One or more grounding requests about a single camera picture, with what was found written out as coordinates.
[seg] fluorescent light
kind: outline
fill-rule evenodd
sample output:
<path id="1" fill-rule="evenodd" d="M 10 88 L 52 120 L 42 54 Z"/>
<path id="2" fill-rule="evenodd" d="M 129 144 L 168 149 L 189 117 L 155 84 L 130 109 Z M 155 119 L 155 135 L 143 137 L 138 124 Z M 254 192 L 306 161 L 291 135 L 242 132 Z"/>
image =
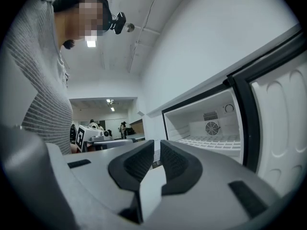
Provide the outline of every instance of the fluorescent light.
<path id="1" fill-rule="evenodd" d="M 96 47 L 95 41 L 86 41 L 88 47 Z"/>

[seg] refrigerator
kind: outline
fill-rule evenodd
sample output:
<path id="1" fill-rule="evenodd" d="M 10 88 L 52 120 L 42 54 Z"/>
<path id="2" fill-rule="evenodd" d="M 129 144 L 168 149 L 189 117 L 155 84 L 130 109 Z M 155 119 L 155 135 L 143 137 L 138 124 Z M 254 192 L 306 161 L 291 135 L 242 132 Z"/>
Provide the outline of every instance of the refrigerator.
<path id="1" fill-rule="evenodd" d="M 162 115 L 168 140 L 229 156 L 280 196 L 287 194 L 299 184 L 307 161 L 304 33 L 296 30 L 216 87 Z"/>

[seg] gray device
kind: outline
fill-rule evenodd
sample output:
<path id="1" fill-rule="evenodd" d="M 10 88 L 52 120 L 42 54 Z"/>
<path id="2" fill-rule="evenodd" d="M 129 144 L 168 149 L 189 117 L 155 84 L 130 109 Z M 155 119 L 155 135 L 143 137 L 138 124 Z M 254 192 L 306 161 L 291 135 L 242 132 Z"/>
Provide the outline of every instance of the gray device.
<path id="1" fill-rule="evenodd" d="M 143 222 L 139 189 L 154 160 L 153 140 L 63 156 L 33 133 L 3 126 L 0 132 L 8 181 L 50 229 L 248 228 L 277 214 L 281 204 L 270 186 L 233 159 L 161 141 L 167 183 Z M 82 160 L 89 162 L 69 168 Z"/>

